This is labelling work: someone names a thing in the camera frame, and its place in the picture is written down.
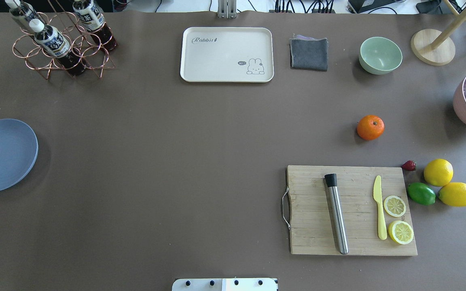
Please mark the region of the blue round plate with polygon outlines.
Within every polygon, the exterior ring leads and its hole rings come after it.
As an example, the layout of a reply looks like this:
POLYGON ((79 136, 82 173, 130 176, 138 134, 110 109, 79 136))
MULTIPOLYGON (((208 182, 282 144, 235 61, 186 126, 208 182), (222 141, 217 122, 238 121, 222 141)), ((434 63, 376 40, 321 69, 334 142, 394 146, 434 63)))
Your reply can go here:
POLYGON ((0 190, 20 182, 37 156, 38 140, 33 129, 14 118, 0 119, 0 190))

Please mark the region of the tea bottle back left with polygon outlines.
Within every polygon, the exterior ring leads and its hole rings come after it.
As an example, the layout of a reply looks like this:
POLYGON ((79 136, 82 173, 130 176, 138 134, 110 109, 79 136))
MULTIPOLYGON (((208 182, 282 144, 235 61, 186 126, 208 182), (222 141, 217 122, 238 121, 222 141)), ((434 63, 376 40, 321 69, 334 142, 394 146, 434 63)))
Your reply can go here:
POLYGON ((39 19, 45 23, 44 19, 35 11, 33 6, 27 2, 21 2, 20 0, 6 0, 5 3, 9 7, 9 13, 13 20, 26 31, 32 31, 29 23, 33 19, 39 19))

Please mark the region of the green lime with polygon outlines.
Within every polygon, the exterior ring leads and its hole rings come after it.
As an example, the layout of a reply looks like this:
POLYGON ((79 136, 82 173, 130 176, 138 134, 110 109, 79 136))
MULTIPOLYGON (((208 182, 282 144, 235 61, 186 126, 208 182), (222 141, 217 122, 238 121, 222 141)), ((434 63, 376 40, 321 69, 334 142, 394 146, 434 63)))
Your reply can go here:
POLYGON ((435 204, 436 195, 427 184, 414 182, 407 186, 407 195, 416 203, 424 206, 435 204))

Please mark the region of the steel muddler black tip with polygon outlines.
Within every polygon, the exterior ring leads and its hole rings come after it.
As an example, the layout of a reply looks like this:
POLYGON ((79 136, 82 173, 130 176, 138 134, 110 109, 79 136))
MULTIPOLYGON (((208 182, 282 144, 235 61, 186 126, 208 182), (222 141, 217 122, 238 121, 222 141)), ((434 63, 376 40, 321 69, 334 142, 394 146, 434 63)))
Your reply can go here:
POLYGON ((339 252, 342 255, 347 255, 349 247, 338 190, 337 174, 330 173, 325 175, 325 181, 332 203, 335 234, 337 235, 339 252))

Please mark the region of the cream rabbit tray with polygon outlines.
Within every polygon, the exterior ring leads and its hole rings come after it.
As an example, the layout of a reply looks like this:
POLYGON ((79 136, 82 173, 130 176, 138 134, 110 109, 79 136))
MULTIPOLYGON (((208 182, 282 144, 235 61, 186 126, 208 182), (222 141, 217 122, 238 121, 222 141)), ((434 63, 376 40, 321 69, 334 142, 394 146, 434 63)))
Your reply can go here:
POLYGON ((274 76, 272 33, 264 27, 189 27, 180 76, 187 82, 259 82, 274 76))

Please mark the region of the orange fruit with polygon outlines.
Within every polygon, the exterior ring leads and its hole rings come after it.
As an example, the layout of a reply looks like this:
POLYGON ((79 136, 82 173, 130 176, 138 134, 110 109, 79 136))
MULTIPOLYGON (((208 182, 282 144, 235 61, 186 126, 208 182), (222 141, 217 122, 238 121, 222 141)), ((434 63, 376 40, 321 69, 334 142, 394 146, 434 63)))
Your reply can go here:
POLYGON ((364 140, 375 140, 384 133, 385 124, 379 116, 367 115, 358 122, 356 131, 364 140))

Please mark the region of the lemon slice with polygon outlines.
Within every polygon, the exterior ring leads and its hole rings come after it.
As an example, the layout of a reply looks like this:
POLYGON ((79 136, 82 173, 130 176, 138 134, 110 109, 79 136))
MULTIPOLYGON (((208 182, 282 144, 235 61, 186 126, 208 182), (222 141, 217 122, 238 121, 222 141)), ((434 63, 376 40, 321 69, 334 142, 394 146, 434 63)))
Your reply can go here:
POLYGON ((391 195, 384 199, 383 209, 392 217, 403 217, 406 214, 407 206, 401 197, 391 195))
POLYGON ((388 225, 388 234, 391 239, 401 245, 409 244, 414 239, 414 230, 406 221, 393 221, 388 225))

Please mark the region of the upper whole lemon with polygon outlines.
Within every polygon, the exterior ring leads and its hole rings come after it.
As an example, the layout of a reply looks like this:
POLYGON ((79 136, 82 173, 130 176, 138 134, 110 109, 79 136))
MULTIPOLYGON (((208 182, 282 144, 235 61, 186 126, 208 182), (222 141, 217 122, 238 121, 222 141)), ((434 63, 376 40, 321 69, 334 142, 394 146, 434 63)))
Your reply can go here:
POLYGON ((433 186, 442 187, 451 182, 453 178, 453 166, 444 159, 432 160, 424 170, 425 181, 433 186))

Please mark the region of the whole lemon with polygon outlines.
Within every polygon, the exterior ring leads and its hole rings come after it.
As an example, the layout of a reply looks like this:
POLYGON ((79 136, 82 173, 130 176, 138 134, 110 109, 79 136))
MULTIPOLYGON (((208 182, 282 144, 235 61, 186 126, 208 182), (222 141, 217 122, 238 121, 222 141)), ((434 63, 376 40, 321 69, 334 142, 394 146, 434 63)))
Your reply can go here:
POLYGON ((444 159, 432 160, 424 170, 425 181, 433 186, 442 187, 451 182, 453 178, 453 166, 444 159))
POLYGON ((466 183, 450 182, 440 188, 438 197, 448 206, 466 207, 466 183))

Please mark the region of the wooden cup tree stand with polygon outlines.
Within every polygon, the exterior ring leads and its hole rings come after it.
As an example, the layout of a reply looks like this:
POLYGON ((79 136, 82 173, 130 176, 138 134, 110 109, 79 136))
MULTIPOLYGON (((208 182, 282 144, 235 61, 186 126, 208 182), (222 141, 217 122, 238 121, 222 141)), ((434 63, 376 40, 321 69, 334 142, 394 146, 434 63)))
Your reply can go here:
POLYGON ((416 32, 411 38, 412 52, 426 64, 442 66, 455 57, 455 45, 450 35, 466 21, 466 7, 461 13, 455 8, 449 9, 454 19, 444 31, 426 28, 416 32))

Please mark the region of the green bowl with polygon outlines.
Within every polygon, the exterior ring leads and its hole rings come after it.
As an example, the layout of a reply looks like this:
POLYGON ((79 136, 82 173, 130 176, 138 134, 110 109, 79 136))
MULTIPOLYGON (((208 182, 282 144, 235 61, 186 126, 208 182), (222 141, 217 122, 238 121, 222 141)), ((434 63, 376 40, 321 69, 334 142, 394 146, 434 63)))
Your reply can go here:
POLYGON ((398 68, 403 60, 399 46, 384 37, 366 39, 359 50, 359 63, 370 74, 388 74, 398 68))

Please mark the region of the wooden cutting board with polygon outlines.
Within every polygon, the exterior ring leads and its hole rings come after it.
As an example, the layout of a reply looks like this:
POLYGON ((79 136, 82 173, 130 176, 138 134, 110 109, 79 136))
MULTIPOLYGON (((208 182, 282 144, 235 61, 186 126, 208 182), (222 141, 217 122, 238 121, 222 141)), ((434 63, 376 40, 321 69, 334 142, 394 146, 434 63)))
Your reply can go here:
POLYGON ((397 196, 408 206, 403 171, 399 167, 289 165, 286 169, 290 203, 290 251, 294 255, 339 255, 333 203, 325 175, 337 175, 346 229, 348 254, 416 256, 415 241, 401 245, 379 239, 373 185, 381 177, 382 197, 397 196))

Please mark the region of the lower lemon slice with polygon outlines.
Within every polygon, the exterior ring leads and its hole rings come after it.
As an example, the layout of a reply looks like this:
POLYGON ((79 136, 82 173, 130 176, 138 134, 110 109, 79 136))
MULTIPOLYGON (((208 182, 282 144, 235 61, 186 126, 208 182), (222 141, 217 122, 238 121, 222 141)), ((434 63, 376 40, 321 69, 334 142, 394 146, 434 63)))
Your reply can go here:
POLYGON ((406 221, 393 221, 388 225, 388 234, 391 239, 401 245, 409 244, 414 239, 414 230, 406 221))

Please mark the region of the tea bottle front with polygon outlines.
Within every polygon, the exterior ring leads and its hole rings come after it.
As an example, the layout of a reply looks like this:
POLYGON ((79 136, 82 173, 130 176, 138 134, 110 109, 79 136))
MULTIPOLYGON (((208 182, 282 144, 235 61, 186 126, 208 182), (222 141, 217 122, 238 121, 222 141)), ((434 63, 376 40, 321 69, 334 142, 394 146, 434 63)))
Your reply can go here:
POLYGON ((57 28, 32 19, 29 27, 34 32, 34 41, 53 57, 70 75, 79 76, 85 72, 83 59, 72 51, 71 43, 57 28))

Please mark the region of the upper lemon slice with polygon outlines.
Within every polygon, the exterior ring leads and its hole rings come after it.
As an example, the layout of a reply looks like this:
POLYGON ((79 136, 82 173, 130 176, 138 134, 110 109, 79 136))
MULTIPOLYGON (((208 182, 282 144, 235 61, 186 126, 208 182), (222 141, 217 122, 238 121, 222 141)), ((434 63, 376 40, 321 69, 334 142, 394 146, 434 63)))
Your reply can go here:
POLYGON ((401 197, 391 195, 384 199, 383 209, 392 217, 403 217, 406 214, 407 206, 401 197))

